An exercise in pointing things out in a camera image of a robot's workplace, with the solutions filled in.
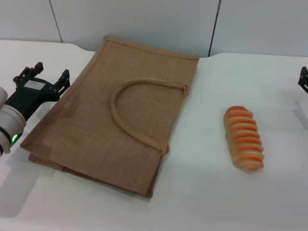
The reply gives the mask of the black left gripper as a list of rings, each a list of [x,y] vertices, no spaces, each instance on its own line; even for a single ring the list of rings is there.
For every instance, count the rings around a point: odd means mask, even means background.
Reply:
[[[11,106],[28,120],[35,111],[45,102],[55,102],[70,87],[70,74],[66,69],[55,84],[51,84],[43,79],[35,78],[43,71],[43,63],[38,62],[34,67],[26,67],[20,75],[13,81],[16,84],[15,92],[8,98],[5,105]],[[44,86],[40,90],[26,87],[29,81],[42,83]]]

